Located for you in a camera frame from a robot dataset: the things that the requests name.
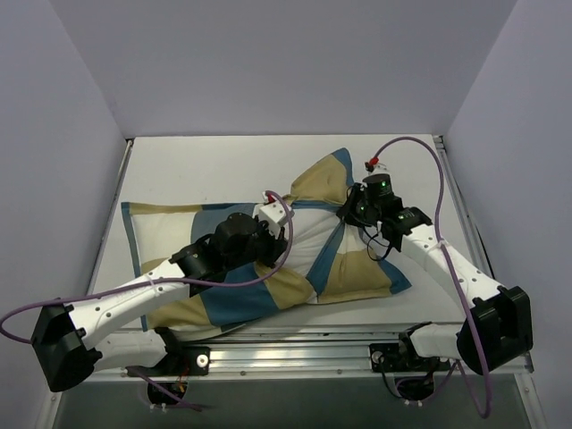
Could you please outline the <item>white pillow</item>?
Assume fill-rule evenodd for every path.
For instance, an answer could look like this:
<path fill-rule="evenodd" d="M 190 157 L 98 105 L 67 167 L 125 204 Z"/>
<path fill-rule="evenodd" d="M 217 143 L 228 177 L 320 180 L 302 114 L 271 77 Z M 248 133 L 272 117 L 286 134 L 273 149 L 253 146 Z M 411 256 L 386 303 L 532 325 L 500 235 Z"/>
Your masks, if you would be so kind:
<path fill-rule="evenodd" d="M 332 209 L 295 208 L 293 244 L 283 267 L 306 277 L 339 223 Z"/>

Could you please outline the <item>blue beige white pillowcase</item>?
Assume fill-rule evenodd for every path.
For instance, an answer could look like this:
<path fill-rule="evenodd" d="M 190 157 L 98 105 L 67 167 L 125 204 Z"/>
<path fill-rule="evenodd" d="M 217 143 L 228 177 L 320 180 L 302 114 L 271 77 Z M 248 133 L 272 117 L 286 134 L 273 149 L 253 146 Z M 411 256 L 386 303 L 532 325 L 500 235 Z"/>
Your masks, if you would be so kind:
<path fill-rule="evenodd" d="M 136 275 L 148 273 L 192 243 L 220 254 L 219 287 L 145 315 L 145 328 L 170 328 L 204 339 L 300 305 L 385 299 L 410 287 L 392 263 L 373 260 L 356 226 L 337 215 L 354 182 L 349 151 L 323 157 L 291 184 L 283 199 L 293 214 L 293 242 L 264 232 L 256 203 L 202 206 L 121 205 Z"/>

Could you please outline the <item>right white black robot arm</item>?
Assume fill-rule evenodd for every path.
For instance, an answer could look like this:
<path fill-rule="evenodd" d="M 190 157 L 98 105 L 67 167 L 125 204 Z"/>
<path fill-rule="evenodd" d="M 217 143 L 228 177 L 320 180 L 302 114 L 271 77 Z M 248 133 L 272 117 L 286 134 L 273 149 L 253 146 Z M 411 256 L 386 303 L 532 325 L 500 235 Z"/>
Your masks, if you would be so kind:
<path fill-rule="evenodd" d="M 392 190 L 389 174 L 373 174 L 353 184 L 337 215 L 348 225 L 375 228 L 388 249 L 420 266 L 458 300 L 465 314 L 462 324 L 426 322 L 403 332 L 396 350 L 404 367 L 415 369 L 428 358 L 446 358 L 484 374 L 532 349 L 526 292 L 507 288 L 480 271 L 441 236 L 436 219 L 404 206 Z"/>

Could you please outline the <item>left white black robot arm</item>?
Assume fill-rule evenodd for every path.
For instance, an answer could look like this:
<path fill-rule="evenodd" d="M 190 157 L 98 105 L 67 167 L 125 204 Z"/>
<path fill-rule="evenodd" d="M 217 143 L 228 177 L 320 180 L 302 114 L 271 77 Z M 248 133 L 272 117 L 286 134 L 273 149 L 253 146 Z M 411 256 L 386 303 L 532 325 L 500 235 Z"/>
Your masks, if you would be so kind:
<path fill-rule="evenodd" d="M 119 367 L 173 373 L 184 353 L 169 329 L 123 333 L 121 328 L 172 302 L 230 288 L 226 275 L 242 266 L 258 262 L 276 273 L 290 253 L 292 238 L 287 208 L 269 205 L 255 215 L 232 213 L 214 233 L 133 281 L 92 297 L 42 305 L 31 345 L 49 390 L 67 391 L 97 371 Z"/>

